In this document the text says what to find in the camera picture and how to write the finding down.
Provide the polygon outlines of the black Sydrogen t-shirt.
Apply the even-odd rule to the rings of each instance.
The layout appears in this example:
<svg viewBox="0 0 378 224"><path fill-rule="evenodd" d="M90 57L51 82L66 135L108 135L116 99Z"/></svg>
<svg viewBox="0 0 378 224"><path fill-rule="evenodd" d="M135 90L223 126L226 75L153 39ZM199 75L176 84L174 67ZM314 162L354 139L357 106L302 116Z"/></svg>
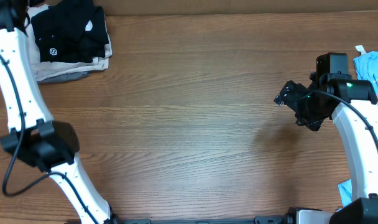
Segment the black Sydrogen t-shirt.
<svg viewBox="0 0 378 224"><path fill-rule="evenodd" d="M41 62L91 63L106 56L105 13L92 0L65 0L31 18Z"/></svg>

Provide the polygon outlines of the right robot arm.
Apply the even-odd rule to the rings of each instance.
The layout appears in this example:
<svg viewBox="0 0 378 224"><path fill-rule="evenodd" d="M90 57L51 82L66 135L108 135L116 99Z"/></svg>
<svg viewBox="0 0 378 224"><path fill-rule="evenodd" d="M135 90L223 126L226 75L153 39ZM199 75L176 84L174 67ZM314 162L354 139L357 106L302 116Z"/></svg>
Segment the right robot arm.
<svg viewBox="0 0 378 224"><path fill-rule="evenodd" d="M288 81L274 99L295 112L296 124L319 130L329 118L341 136L352 181L352 201L334 213L296 208L286 223L378 223L378 106L371 82L331 79L309 87Z"/></svg>

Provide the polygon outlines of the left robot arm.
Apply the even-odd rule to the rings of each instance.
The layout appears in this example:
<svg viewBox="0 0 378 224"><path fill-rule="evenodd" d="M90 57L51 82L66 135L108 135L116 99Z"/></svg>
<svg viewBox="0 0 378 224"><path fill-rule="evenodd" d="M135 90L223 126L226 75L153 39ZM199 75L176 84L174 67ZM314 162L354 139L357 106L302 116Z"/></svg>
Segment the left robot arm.
<svg viewBox="0 0 378 224"><path fill-rule="evenodd" d="M80 160L80 145L72 125L55 121L48 110L29 62L30 1L0 1L0 88L9 133L1 147L12 158L2 183L7 197L24 193L51 178L73 205L82 223L118 223L110 204L100 196ZM16 160L38 168L43 176L17 192L7 183Z"/></svg>

